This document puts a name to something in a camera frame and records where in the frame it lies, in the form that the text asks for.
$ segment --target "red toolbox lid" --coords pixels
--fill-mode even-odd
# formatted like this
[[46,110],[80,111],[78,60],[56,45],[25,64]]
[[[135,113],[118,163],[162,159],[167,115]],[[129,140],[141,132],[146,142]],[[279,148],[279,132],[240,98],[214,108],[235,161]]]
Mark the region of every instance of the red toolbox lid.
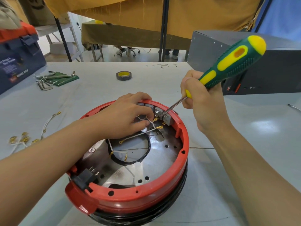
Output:
[[3,29],[0,30],[0,43],[3,43],[8,40],[19,38],[20,36],[25,36],[28,34],[37,34],[36,29],[34,26],[27,24],[21,21],[21,28],[19,29]]

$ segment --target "gray machine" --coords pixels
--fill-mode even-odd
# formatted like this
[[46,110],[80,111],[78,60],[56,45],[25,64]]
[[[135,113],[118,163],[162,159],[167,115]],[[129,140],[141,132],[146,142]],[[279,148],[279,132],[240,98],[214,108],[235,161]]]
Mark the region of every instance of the gray machine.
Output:
[[222,82],[224,95],[301,92],[301,43],[250,32],[194,31],[188,64],[205,72],[231,45],[250,35],[263,37],[264,56],[244,73]]

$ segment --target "toolbox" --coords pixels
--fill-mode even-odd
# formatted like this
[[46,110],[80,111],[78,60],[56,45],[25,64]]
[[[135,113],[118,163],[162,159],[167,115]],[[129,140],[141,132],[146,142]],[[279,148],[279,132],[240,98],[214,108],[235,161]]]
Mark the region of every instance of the toolbox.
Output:
[[194,31],[187,63],[205,72],[231,45],[250,35],[266,42],[260,60],[222,82],[224,95],[301,92],[301,43],[251,32]]
[[0,30],[0,94],[46,65],[35,28]]

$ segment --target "screw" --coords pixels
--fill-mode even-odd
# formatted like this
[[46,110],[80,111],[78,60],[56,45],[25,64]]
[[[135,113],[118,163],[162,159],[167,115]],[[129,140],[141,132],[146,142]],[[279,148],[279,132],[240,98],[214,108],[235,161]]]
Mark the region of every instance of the screw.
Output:
[[89,149],[89,153],[91,153],[91,154],[94,153],[95,151],[96,151],[96,149],[94,147]]

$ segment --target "electrical tape roll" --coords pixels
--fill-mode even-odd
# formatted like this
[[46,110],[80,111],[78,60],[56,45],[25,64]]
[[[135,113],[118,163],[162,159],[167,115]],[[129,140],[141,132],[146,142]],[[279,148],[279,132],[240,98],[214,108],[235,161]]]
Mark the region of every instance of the electrical tape roll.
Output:
[[119,71],[116,73],[116,78],[120,81],[132,79],[132,73],[129,71]]

